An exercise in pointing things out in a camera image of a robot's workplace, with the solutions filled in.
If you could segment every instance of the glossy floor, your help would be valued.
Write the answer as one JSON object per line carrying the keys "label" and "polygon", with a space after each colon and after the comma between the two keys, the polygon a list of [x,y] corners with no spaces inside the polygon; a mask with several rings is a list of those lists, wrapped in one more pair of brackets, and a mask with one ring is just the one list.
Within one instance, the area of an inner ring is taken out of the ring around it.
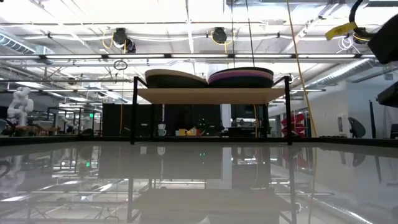
{"label": "glossy floor", "polygon": [[312,223],[395,223],[398,159],[341,152],[358,148],[378,150],[231,142],[2,147],[0,222],[274,224],[297,216],[308,223],[317,149]]}

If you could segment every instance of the yellow tape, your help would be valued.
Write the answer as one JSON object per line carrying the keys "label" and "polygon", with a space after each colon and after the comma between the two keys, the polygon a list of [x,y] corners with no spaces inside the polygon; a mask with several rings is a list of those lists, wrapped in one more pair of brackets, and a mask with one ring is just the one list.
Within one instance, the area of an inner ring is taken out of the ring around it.
{"label": "yellow tape", "polygon": [[338,26],[338,27],[335,27],[335,28],[329,30],[325,34],[325,36],[326,36],[327,40],[331,40],[332,38],[334,38],[334,36],[346,34],[350,30],[353,30],[353,29],[355,29],[357,27],[358,26],[356,25],[355,22],[349,22],[347,24],[344,24],[344,25],[341,25],[341,26]]}

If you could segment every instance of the wooden shelf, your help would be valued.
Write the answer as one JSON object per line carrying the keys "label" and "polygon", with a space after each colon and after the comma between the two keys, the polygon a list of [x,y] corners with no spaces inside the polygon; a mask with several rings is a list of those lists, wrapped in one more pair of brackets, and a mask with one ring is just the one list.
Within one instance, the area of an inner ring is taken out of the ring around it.
{"label": "wooden shelf", "polygon": [[148,88],[138,95],[154,104],[266,104],[284,88]]}

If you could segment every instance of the ceiling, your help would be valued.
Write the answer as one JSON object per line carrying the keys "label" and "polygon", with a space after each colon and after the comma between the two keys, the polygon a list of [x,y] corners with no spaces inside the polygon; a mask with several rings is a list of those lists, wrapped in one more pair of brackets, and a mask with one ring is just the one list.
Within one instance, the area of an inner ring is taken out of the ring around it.
{"label": "ceiling", "polygon": [[[106,48],[111,44],[111,35],[118,27],[126,28],[127,35],[135,42],[137,54],[248,54],[252,51],[255,54],[294,53],[285,1],[273,1],[269,4],[249,1],[248,10],[245,4],[240,4],[244,1],[235,1],[231,10],[230,2],[45,0],[38,3],[37,0],[5,0],[0,3],[0,33],[9,35],[32,49],[45,46],[54,54],[120,54],[122,50],[115,46]],[[325,39],[327,31],[348,22],[349,10],[353,3],[354,1],[341,1],[341,4],[328,4],[316,0],[291,1],[292,27],[298,53],[371,54],[366,44],[355,44],[352,37],[348,39],[338,37],[330,41]],[[375,31],[397,11],[396,7],[366,7],[366,4],[363,4],[356,13],[356,23],[369,31]],[[216,45],[208,36],[215,27],[224,27],[227,36],[231,39],[234,35],[235,41],[230,41],[227,46]],[[7,47],[0,47],[0,52],[18,54]],[[214,64],[223,65],[225,68],[252,66],[250,60],[235,64],[166,58],[151,59],[150,63],[145,60],[130,61],[132,65],[129,65],[124,72],[120,72],[119,78],[131,79],[136,75],[143,77],[146,70],[153,68],[181,70],[205,78],[214,72],[211,67]],[[44,64],[37,63],[25,68],[24,62],[18,60],[8,62],[45,78]],[[305,80],[314,78],[335,65],[337,63],[333,61],[300,64]],[[281,63],[277,60],[272,62],[257,60],[255,66],[273,70],[274,78],[288,74],[299,75],[294,61]],[[75,77],[95,80],[109,77],[109,70],[101,65],[95,67],[46,65],[46,67],[48,67],[47,73],[53,73],[52,78]],[[132,89],[132,83],[123,82],[102,83],[101,86]],[[55,88],[84,87],[61,83]],[[131,96],[132,93],[125,93],[123,97],[131,100]],[[86,97],[97,98],[94,94]]]}

